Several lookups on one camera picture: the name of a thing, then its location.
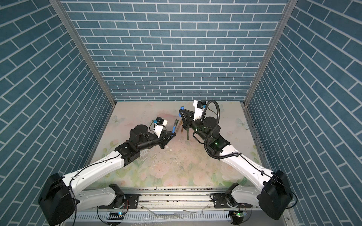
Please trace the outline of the blue pen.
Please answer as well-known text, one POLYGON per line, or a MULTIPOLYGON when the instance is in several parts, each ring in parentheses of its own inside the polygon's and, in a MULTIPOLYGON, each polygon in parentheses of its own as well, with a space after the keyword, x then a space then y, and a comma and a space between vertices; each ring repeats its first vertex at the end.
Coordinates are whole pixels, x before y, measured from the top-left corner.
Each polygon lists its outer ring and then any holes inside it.
POLYGON ((173 124, 173 129, 172 129, 172 133, 175 133, 176 130, 176 125, 177 125, 177 119, 175 119, 174 124, 173 124))

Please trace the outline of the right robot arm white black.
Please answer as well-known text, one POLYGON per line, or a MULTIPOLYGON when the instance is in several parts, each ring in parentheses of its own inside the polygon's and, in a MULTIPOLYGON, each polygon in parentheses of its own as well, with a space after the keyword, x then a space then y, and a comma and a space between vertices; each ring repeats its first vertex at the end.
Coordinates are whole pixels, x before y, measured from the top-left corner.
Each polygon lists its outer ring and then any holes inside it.
POLYGON ((183 128, 192 129, 193 136, 201 138, 198 142, 211 158, 233 167, 255 186, 254 189, 245 189, 233 184, 225 193, 229 205, 234 207, 246 203, 259 206, 267 216, 278 220, 294 197, 287 175, 281 170, 273 172, 243 155, 220 135, 219 118, 209 116, 203 119, 202 114, 200 109, 180 108, 183 128))

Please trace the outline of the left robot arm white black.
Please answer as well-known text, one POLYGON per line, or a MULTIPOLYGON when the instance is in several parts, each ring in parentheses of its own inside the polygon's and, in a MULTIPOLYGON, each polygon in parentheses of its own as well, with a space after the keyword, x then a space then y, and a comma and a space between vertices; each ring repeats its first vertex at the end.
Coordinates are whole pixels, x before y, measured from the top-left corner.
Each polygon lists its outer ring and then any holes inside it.
POLYGON ((49 176, 43 185, 38 204, 50 226, 56 226, 67 220, 77 211, 98 206, 110 208, 122 207, 124 193, 117 185, 89 190, 86 188, 140 157, 143 150, 165 146, 175 137, 176 133, 164 130, 156 125, 153 133, 146 125, 140 124, 130 130, 130 137, 117 146, 104 158, 85 166, 82 169, 64 176, 55 173, 49 176))

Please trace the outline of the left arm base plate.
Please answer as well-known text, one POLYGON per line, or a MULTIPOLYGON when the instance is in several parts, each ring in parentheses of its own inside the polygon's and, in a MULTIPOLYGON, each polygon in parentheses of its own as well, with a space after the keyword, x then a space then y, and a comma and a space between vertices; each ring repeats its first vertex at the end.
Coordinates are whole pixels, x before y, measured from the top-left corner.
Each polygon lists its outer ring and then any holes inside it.
POLYGON ((122 197, 116 197, 115 200, 108 206, 101 205, 101 210, 134 210, 137 209, 139 203, 139 194, 125 194, 122 197))

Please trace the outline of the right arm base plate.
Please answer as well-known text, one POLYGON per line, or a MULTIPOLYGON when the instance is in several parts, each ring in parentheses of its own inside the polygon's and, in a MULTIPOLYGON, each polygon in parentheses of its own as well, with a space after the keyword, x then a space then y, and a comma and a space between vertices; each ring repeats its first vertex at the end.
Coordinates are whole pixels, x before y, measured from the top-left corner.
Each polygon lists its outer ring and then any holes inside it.
POLYGON ((211 193, 209 195, 213 202, 214 208, 226 209, 226 208, 251 208, 252 205, 248 203, 238 203, 231 195, 225 193, 211 193))

